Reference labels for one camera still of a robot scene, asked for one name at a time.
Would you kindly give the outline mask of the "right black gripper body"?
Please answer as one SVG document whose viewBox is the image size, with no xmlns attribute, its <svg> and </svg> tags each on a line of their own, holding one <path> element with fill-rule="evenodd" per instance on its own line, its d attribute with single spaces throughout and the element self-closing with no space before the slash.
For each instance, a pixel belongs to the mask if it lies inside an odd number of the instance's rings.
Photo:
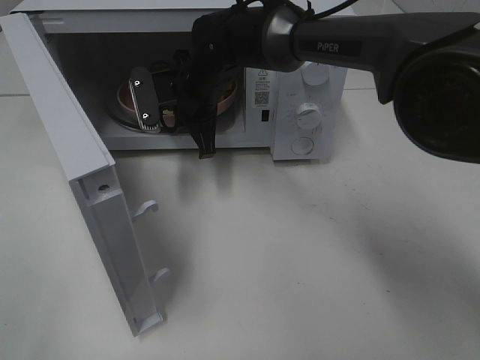
<svg viewBox="0 0 480 360">
<path fill-rule="evenodd" d="M 149 65 L 149 71 L 174 71 L 173 79 L 167 87 L 176 99 L 175 114 L 177 119 L 187 128 L 196 122 L 217 120 L 218 98 L 231 80 L 236 80 L 240 67 L 225 60 L 213 51 L 208 52 L 176 50 L 170 61 L 157 60 Z M 161 106 L 166 95 L 156 90 L 159 102 L 160 120 Z"/>
</svg>

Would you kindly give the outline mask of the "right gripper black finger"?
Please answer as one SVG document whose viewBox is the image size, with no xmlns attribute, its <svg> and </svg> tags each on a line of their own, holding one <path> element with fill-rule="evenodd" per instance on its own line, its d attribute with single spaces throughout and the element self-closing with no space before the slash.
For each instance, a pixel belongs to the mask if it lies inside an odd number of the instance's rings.
<svg viewBox="0 0 480 360">
<path fill-rule="evenodd" d="M 189 134 L 196 143 L 199 159 L 212 158 L 216 154 L 216 120 L 196 122 L 189 125 Z"/>
</svg>

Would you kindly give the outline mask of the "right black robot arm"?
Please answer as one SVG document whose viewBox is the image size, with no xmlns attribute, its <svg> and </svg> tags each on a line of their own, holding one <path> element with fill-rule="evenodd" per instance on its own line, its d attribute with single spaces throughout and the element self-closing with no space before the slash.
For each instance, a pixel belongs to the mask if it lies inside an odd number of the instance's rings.
<svg viewBox="0 0 480 360">
<path fill-rule="evenodd" d="M 306 62 L 367 71 L 378 100 L 421 150 L 479 162 L 479 14 L 341 16 L 291 1 L 237 1 L 197 18 L 172 79 L 154 82 L 201 158 L 215 152 L 218 97 L 239 68 L 291 72 Z"/>
</svg>

